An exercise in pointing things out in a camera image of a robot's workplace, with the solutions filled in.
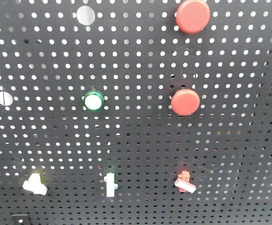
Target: red switch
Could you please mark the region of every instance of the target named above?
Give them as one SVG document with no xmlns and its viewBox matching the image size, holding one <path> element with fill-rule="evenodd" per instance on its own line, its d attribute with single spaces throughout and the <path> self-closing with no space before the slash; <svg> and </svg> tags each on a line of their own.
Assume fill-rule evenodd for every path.
<svg viewBox="0 0 272 225">
<path fill-rule="evenodd" d="M 194 113 L 199 106 L 200 97 L 194 90 L 179 90 L 175 93 L 172 99 L 173 111 L 182 116 Z"/>
<path fill-rule="evenodd" d="M 210 8 L 204 0 L 185 0 L 177 11 L 177 24 L 186 33 L 198 33 L 210 20 Z"/>
<path fill-rule="evenodd" d="M 182 171 L 182 173 L 180 173 L 178 175 L 178 179 L 175 181 L 175 185 L 176 187 L 179 188 L 180 192 L 187 192 L 189 191 L 190 193 L 194 193 L 196 190 L 196 186 L 189 183 L 189 179 L 190 179 L 190 174 L 188 171 Z"/>
</svg>

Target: white connector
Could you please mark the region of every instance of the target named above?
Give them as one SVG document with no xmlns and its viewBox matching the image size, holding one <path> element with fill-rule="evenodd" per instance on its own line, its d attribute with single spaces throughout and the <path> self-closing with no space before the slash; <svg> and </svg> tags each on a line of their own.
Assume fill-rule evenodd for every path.
<svg viewBox="0 0 272 225">
<path fill-rule="evenodd" d="M 23 189 L 31 191 L 36 195 L 46 195 L 47 193 L 47 187 L 41 183 L 39 173 L 32 173 L 29 180 L 23 183 Z"/>
<path fill-rule="evenodd" d="M 186 191 L 189 191 L 190 193 L 194 193 L 196 191 L 195 185 L 190 184 L 189 182 L 183 181 L 181 179 L 177 179 L 174 184 L 176 187 L 182 188 Z"/>
<path fill-rule="evenodd" d="M 115 190 L 118 188 L 118 184 L 115 184 L 115 175 L 110 172 L 107 173 L 107 176 L 104 177 L 104 182 L 106 182 L 107 197 L 114 197 Z"/>
</svg>

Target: red push button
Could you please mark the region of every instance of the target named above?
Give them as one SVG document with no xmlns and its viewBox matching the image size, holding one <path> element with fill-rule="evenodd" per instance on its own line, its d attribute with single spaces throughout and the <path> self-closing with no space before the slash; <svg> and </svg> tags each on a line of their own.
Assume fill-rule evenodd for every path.
<svg viewBox="0 0 272 225">
<path fill-rule="evenodd" d="M 200 97 L 193 90 L 179 90 L 175 93 L 172 99 L 173 111 L 182 116 L 187 116 L 194 113 L 199 106 Z"/>
<path fill-rule="evenodd" d="M 186 0 L 178 8 L 177 24 L 186 33 L 200 32 L 210 20 L 210 8 L 203 0 Z"/>
</svg>

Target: hole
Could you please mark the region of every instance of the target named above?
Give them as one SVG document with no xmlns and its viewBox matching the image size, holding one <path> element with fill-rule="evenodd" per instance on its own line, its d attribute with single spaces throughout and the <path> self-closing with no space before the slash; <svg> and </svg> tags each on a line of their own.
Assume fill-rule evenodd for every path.
<svg viewBox="0 0 272 225">
<path fill-rule="evenodd" d="M 76 18 L 80 24 L 89 26 L 95 21 L 95 13 L 89 6 L 82 6 L 77 10 Z"/>
<path fill-rule="evenodd" d="M 13 97 L 5 92 L 5 91 L 1 91 L 0 92 L 0 104 L 3 106 L 9 106 L 12 105 L 13 103 Z"/>
</svg>

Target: green pilot lamp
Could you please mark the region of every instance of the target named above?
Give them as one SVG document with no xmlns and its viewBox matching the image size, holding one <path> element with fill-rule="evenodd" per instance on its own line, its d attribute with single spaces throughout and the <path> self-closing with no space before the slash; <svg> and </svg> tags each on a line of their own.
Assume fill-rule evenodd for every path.
<svg viewBox="0 0 272 225">
<path fill-rule="evenodd" d="M 90 90 L 85 94 L 84 105 L 90 111 L 98 111 L 104 107 L 104 95 L 98 90 Z"/>
</svg>

